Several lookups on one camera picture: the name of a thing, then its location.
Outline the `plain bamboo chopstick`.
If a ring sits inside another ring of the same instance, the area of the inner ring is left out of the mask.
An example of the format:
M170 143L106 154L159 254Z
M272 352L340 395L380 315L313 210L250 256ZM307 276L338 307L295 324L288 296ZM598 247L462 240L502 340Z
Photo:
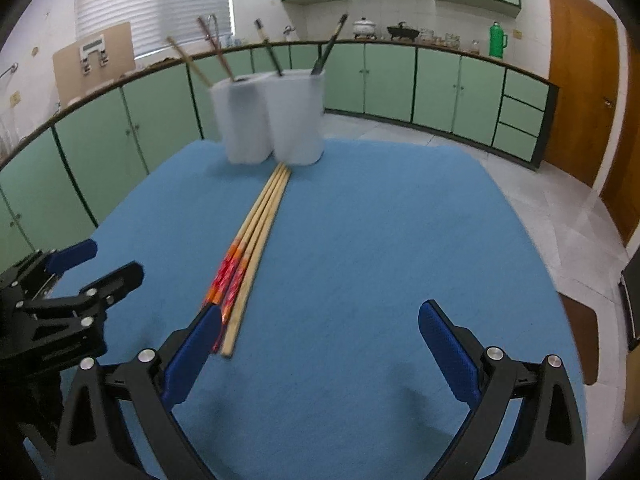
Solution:
M232 357L248 298L250 298L258 266L260 260L262 260L262 253L267 245L274 219L290 177L291 170L284 166L282 174L277 177L276 184L267 195L265 205L260 207L256 226L254 226L253 233L250 234L248 243L242 253L242 258L236 266L233 277L234 282L231 285L230 294L224 306L224 329L222 330L221 341L217 346L217 352L225 358Z

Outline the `chrome sink faucet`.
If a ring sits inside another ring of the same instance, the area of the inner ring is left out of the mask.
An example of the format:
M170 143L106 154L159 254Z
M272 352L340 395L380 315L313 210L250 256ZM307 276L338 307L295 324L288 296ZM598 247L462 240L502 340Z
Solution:
M209 14L206 18L206 34L209 43L212 45L213 49L217 51L220 48L220 36L218 20L215 13Z

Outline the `green thermos jug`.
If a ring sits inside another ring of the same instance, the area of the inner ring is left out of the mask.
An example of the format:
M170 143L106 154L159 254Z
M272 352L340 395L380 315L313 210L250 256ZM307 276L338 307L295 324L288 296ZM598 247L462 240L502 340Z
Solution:
M504 57L504 50L508 46L509 38L498 22L493 22L489 27L488 54L492 58Z

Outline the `black wok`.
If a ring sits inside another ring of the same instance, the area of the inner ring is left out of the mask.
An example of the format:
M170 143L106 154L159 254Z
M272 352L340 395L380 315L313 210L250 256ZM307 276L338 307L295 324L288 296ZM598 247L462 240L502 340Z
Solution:
M405 22L399 22L394 26L387 26L387 32L390 35L390 40L392 41L398 40L415 42L416 38L420 35L420 32L417 29L407 26Z

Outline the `brown wooden stool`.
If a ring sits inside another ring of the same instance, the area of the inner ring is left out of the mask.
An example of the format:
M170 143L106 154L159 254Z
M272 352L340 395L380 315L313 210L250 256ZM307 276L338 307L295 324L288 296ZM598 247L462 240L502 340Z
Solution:
M600 344L597 313L575 299L560 294L576 344L586 386L594 385L599 375Z

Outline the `black appliance at right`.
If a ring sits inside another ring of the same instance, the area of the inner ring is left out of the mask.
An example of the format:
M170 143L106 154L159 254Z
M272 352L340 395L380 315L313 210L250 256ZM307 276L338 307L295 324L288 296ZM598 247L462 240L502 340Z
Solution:
M637 348L640 339L640 250L637 250L620 274L618 282L625 312L628 349Z

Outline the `white cooking pot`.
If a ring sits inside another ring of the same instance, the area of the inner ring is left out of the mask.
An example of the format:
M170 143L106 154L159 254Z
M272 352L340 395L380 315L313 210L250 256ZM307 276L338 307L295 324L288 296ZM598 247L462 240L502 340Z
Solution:
M378 36L375 22L367 18L360 18L360 20L354 21L352 23L352 33L356 40L375 40Z

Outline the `green lower kitchen cabinets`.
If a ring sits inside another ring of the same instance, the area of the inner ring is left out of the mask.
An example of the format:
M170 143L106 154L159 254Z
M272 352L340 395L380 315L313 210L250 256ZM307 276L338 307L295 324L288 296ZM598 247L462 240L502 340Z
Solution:
M166 159L218 136L206 84L210 56L163 62L66 108L1 164L1 262L89 236ZM528 168L542 161L559 89L466 53L392 42L342 41L326 63L331 113L397 122Z

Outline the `wall towel bar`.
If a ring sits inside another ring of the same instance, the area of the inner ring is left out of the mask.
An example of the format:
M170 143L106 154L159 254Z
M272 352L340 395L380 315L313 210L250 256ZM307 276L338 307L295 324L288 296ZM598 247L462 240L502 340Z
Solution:
M18 66L20 66L20 64L13 63L12 65L10 65L6 70L4 70L0 74L0 78L3 78L3 77L8 76L8 75L13 75L18 70Z

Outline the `blue table mat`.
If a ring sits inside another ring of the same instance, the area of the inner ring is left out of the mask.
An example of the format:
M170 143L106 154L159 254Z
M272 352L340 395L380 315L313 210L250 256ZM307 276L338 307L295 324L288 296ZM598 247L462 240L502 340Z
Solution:
M272 170L196 141L100 224L54 294L142 264L104 363L193 320ZM429 299L513 359L557 354L584 396L552 278L485 168L451 146L329 140L292 171L233 356L208 359L176 419L221 479L421 479L468 411L419 333Z

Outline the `brown wooden door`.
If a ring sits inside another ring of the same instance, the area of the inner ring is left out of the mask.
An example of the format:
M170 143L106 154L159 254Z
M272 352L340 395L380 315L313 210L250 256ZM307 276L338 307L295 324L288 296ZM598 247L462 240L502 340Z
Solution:
M620 82L617 25L590 0L549 1L549 80L559 93L544 160L591 186L615 115Z
M628 89L625 113L612 167L600 196L624 245L639 225L639 47L628 46Z

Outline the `white double utensil holder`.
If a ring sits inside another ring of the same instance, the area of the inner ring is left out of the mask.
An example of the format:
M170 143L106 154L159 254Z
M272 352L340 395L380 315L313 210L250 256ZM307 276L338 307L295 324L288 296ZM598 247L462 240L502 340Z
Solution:
M209 89L224 152L235 165L272 157L310 166L324 151L324 73L286 70L224 79Z

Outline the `cardboard box with device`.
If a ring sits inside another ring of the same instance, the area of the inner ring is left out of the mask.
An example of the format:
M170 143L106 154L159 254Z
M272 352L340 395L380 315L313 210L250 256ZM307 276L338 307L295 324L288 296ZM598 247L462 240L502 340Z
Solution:
M136 68L131 24L120 23L80 38L52 56L62 108Z

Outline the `black chopstick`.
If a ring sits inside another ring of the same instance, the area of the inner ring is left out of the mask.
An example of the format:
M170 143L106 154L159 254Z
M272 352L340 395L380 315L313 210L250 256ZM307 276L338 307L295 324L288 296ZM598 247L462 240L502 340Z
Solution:
M278 77L283 77L283 70L282 70L282 66L277 58L276 55L276 51L273 49L273 46L270 44L270 40L265 32L264 29L264 25L262 24L262 21L259 18L256 18L256 20L254 21L256 30L258 32L258 36L260 38L260 40L262 40L262 44L264 45L269 57L270 57L270 61L274 67L274 70L276 71Z
M336 43L336 40L338 38L338 36L340 36L340 33L345 25L345 22L348 19L348 14L342 14L340 19L338 20L338 23L336 25L336 29L334 30L332 36L330 37L328 43L326 44L326 47L324 48L324 50L322 51L322 53L319 55L319 57L317 58L317 61L314 63L314 67L311 70L311 75L320 75L322 73L322 70L324 69L324 66L326 65L326 61L328 60L331 51L334 47L334 44Z

